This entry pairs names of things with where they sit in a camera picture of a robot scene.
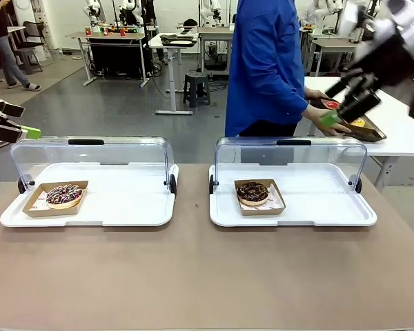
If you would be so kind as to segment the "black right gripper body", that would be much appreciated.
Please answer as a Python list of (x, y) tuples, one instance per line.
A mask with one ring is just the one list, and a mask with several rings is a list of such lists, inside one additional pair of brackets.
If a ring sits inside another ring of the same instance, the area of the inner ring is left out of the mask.
[(396, 86), (414, 74), (414, 58), (404, 47), (399, 32), (381, 41), (368, 40), (357, 45), (356, 68), (362, 69), (356, 87), (363, 90), (368, 85), (375, 88)]

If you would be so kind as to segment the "person's right hand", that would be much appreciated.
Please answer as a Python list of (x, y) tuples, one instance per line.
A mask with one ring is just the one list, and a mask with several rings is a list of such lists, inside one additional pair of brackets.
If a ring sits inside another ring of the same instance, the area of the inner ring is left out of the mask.
[(331, 123), (324, 122), (324, 118), (333, 117), (334, 115), (334, 110), (319, 109), (312, 105), (308, 105), (305, 111), (302, 112), (302, 116), (311, 121), (326, 136), (341, 137), (351, 133), (349, 128), (338, 123), (335, 119)]

